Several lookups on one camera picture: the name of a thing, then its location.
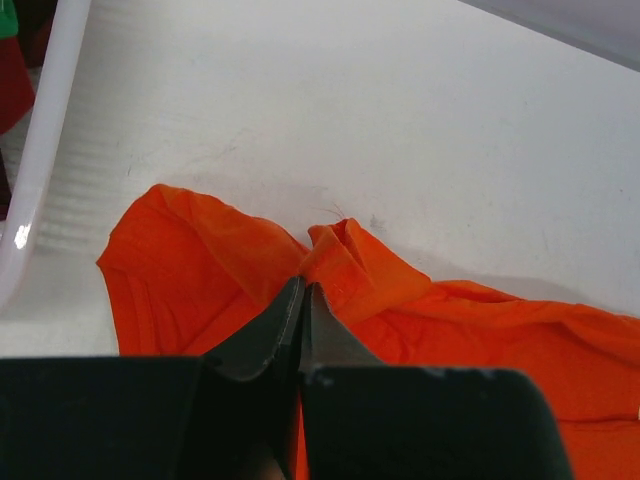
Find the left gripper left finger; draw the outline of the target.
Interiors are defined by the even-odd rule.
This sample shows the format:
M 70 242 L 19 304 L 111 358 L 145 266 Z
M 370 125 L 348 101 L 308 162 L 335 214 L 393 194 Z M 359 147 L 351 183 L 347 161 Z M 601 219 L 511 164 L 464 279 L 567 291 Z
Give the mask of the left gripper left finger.
M 3 360 L 2 477 L 290 478 L 304 291 L 200 355 Z

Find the orange t shirt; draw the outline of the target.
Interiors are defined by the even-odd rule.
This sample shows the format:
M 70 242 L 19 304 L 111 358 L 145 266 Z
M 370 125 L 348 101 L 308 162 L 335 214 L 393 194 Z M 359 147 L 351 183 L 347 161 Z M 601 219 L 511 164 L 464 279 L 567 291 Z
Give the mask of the orange t shirt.
M 549 400 L 579 479 L 639 475 L 639 322 L 582 304 L 433 281 L 353 219 L 309 245 L 217 198 L 156 185 L 98 259 L 124 355 L 202 354 L 257 316 L 293 276 L 392 364 L 508 367 Z

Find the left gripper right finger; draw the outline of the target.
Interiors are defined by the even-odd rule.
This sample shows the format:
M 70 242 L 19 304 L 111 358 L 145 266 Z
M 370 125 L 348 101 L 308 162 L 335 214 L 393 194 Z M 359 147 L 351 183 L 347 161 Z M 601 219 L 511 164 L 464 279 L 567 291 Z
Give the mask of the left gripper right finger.
M 314 479 L 569 479 L 541 391 L 509 369 L 392 366 L 310 286 L 300 388 Z

